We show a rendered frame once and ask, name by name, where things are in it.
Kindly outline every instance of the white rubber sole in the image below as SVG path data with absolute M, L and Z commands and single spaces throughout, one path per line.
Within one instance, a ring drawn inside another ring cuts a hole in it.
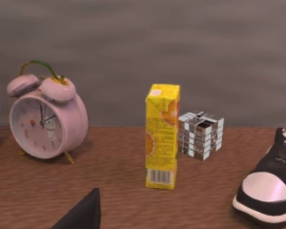
M 236 200 L 236 196 L 233 199 L 232 205 L 235 209 L 244 212 L 252 217 L 254 217 L 255 219 L 265 222 L 265 223 L 269 223 L 269 224 L 277 224 L 277 223 L 284 223 L 286 222 L 286 214 L 284 215 L 280 215 L 280 216 L 269 216 L 269 215 L 265 215 L 263 213 L 260 213 L 258 211 L 255 211 L 251 208 L 248 208 L 247 206 L 239 203 Z

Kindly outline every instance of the rubik's cube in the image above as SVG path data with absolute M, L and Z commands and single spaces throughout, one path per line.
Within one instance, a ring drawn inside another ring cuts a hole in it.
M 206 160 L 222 146 L 224 118 L 200 110 L 179 117 L 179 152 Z

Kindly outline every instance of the clock face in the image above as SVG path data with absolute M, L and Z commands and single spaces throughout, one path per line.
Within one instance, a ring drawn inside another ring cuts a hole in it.
M 19 144 L 28 153 L 46 157 L 61 146 L 61 123 L 51 108 L 40 100 L 19 101 L 13 109 L 12 127 Z

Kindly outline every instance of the wooden table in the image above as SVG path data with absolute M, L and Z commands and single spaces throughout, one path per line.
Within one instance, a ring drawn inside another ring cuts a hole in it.
M 64 156 L 20 156 L 0 127 L 0 229 L 48 229 L 94 187 L 102 229 L 252 229 L 231 202 L 273 137 L 273 128 L 226 128 L 223 148 L 206 161 L 179 156 L 176 188 L 167 191 L 144 186 L 144 128 L 91 128 L 70 165 Z

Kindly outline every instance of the black sneaker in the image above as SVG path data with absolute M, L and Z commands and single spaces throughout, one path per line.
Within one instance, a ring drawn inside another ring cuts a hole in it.
M 243 180 L 233 209 L 262 226 L 286 226 L 286 131 L 276 130 L 273 146 Z

